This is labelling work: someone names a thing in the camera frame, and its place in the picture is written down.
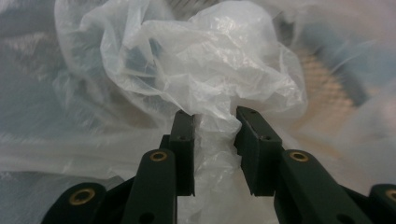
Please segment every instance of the translucent plastic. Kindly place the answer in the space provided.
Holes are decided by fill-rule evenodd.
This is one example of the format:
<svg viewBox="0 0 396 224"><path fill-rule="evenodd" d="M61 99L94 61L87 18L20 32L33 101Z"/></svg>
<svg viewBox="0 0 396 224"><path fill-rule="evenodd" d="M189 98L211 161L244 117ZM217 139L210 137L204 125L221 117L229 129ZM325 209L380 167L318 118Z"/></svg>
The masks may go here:
<svg viewBox="0 0 396 224"><path fill-rule="evenodd" d="M198 11L179 2L1 1L0 171L130 178L181 108L198 114L196 197L178 198L178 223L277 223L273 199L250 196L239 168L233 113L243 105L340 184L396 184L396 4L230 1L177 21ZM279 43L288 37L300 61ZM2 174L1 194L19 197L19 175ZM53 200L90 180L33 177ZM23 197L30 212L1 223L39 222L51 203Z"/></svg>
<svg viewBox="0 0 396 224"><path fill-rule="evenodd" d="M233 115L237 105L270 120L298 118L306 106L298 58L277 42L264 9L225 2L175 21L162 1L63 0L54 12L59 46L47 33L24 38L33 42L33 52L39 42L43 50L56 49L59 58L36 52L30 59L43 57L42 70L19 73L10 66L14 70L1 73L9 76L1 170L130 178L183 109L197 114L196 197L178 199L178 222L276 221L271 199L249 195L233 147L240 128ZM24 40L3 43L22 48ZM12 60L5 57L6 65ZM51 63L59 66L48 69ZM15 104L14 97L25 101ZM26 110L15 114L19 105ZM36 116L24 130L21 119ZM282 132L282 125L275 126Z"/></svg>

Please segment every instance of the brass screw hole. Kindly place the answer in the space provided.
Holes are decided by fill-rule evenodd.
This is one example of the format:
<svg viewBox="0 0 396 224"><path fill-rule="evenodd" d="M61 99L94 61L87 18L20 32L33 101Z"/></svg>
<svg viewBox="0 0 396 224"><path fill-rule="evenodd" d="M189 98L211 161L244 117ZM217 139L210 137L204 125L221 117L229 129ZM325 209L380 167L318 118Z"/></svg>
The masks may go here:
<svg viewBox="0 0 396 224"><path fill-rule="evenodd" d="M152 161L164 161L167 157L168 155L162 151L156 151L149 156Z"/></svg>
<svg viewBox="0 0 396 224"><path fill-rule="evenodd" d="M302 152L291 152L290 156L295 161L309 161L309 158Z"/></svg>
<svg viewBox="0 0 396 224"><path fill-rule="evenodd" d="M388 189L386 194L391 200L396 202L396 189Z"/></svg>
<svg viewBox="0 0 396 224"><path fill-rule="evenodd" d="M95 196L93 189L79 189L74 192L69 198L69 203L72 205L82 205L89 202Z"/></svg>

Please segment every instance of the black mechanical part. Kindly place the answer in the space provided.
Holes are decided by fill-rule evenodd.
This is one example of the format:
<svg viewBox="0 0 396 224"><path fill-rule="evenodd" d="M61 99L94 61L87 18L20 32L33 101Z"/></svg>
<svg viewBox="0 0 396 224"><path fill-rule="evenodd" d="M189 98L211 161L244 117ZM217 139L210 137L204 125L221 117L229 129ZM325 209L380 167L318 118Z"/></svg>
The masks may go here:
<svg viewBox="0 0 396 224"><path fill-rule="evenodd" d="M396 223L396 186L374 185L370 191L369 203L377 223Z"/></svg>
<svg viewBox="0 0 396 224"><path fill-rule="evenodd" d="M287 150L279 170L302 223L372 223L311 154Z"/></svg>
<svg viewBox="0 0 396 224"><path fill-rule="evenodd" d="M255 196L273 196L281 154L282 140L259 112L238 106L236 118L242 128L234 145L242 157L244 172L250 193Z"/></svg>
<svg viewBox="0 0 396 224"><path fill-rule="evenodd" d="M291 194L282 177L278 178L276 194L274 198L274 208L276 216L281 224L302 223L302 217L298 211L297 204L291 200Z"/></svg>
<svg viewBox="0 0 396 224"><path fill-rule="evenodd" d="M109 190L106 199L100 208L100 224L120 223L125 210L131 187L134 184L134 177Z"/></svg>
<svg viewBox="0 0 396 224"><path fill-rule="evenodd" d="M99 184L83 183L65 191L45 215L42 224L96 224L105 201L106 189Z"/></svg>
<svg viewBox="0 0 396 224"><path fill-rule="evenodd" d="M121 224L177 222L176 159L172 151L157 149L140 162Z"/></svg>
<svg viewBox="0 0 396 224"><path fill-rule="evenodd" d="M195 194L194 187L194 116L179 110L169 137L163 136L163 141L168 139L168 148L175 153L177 170L177 196L190 196Z"/></svg>

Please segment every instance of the plastic bag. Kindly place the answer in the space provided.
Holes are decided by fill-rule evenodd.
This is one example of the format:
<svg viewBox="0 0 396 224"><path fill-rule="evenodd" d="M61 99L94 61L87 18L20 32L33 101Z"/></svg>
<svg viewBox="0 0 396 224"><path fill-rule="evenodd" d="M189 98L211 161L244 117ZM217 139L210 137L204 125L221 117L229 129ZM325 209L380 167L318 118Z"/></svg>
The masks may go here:
<svg viewBox="0 0 396 224"><path fill-rule="evenodd" d="M53 45L64 62L53 70L44 66L21 73L23 82L35 74L31 82L37 85L22 98L30 95L40 102L46 98L36 93L46 86L52 100L45 104L56 105L62 119L53 118L39 130L32 125L27 136L4 129L1 169L129 178L143 153L169 133L181 108L199 117L197 196L178 199L179 223L276 222L272 200L248 193L233 147L240 127L233 113L244 105L270 120L303 114L304 79L297 57L276 41L272 17L252 3L221 3L189 21L169 21L173 14L163 6L138 0L55 3L59 46ZM53 57L44 53L44 58ZM20 82L9 86L7 95L20 88ZM34 107L25 103L26 111ZM2 117L8 127L27 116L15 118L16 110L7 107ZM44 112L42 119L54 111ZM254 209L244 209L248 204Z"/></svg>
<svg viewBox="0 0 396 224"><path fill-rule="evenodd" d="M290 48L304 68L308 109L288 133L344 186L368 194L373 184L395 184L395 146L377 139L394 120L384 115L393 104L394 2L262 2L293 26Z"/></svg>

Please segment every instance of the plastic sheet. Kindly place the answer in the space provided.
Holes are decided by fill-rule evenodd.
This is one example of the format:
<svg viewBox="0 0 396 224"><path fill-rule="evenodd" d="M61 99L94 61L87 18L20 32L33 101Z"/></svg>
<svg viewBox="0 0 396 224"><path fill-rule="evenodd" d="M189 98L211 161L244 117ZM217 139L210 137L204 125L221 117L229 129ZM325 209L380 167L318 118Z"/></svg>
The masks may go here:
<svg viewBox="0 0 396 224"><path fill-rule="evenodd" d="M395 3L257 2L293 26L290 47L303 63L309 105L289 133L347 187L368 194L373 184L395 184L396 149L385 125L395 120L385 113L393 104Z"/></svg>
<svg viewBox="0 0 396 224"><path fill-rule="evenodd" d="M271 120L306 105L298 59L264 9L225 2L174 21L161 1L70 0L54 12L56 33L2 39L1 170L129 178L181 108L199 116L197 196L178 199L179 223L276 221L271 199L250 197L233 147L237 105Z"/></svg>

